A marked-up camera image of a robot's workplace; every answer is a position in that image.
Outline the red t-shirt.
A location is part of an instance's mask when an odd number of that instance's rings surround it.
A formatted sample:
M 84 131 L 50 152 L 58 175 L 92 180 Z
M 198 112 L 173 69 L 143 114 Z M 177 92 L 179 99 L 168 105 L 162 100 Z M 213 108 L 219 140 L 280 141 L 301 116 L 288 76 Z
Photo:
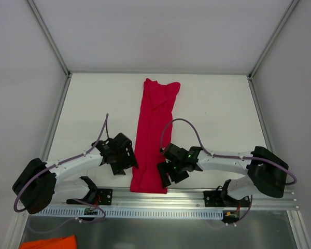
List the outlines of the red t-shirt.
M 165 161 L 161 145 L 168 145 L 172 138 L 172 125 L 162 136 L 165 126 L 173 120 L 172 111 L 180 83 L 161 85 L 147 78 L 144 82 L 140 105 L 134 154 L 138 168 L 133 168 L 131 192 L 166 194 L 157 165 Z

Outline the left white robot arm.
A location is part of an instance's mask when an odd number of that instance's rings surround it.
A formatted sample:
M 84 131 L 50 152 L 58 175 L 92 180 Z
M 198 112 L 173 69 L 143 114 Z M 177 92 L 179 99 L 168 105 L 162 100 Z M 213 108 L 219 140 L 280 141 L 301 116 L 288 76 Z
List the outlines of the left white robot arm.
M 94 142 L 90 149 L 62 161 L 32 159 L 12 186 L 16 202 L 21 202 L 29 214 L 55 202 L 109 205 L 93 180 L 81 175 L 104 164 L 111 167 L 113 175 L 125 175 L 127 169 L 138 167 L 132 141 L 126 135 L 118 133 L 114 138 Z

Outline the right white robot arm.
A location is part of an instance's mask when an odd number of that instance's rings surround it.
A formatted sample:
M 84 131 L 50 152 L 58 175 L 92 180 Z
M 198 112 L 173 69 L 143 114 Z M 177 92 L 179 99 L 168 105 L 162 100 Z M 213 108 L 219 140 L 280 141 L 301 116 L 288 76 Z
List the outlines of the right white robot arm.
M 223 171 L 241 175 L 223 184 L 219 194 L 223 205 L 231 206 L 256 193 L 272 198 L 284 195 L 289 166 L 264 147 L 223 155 L 217 151 L 206 152 L 196 146 L 186 150 L 170 143 L 160 153 L 165 158 L 157 165 L 163 188 L 187 179 L 193 171 Z

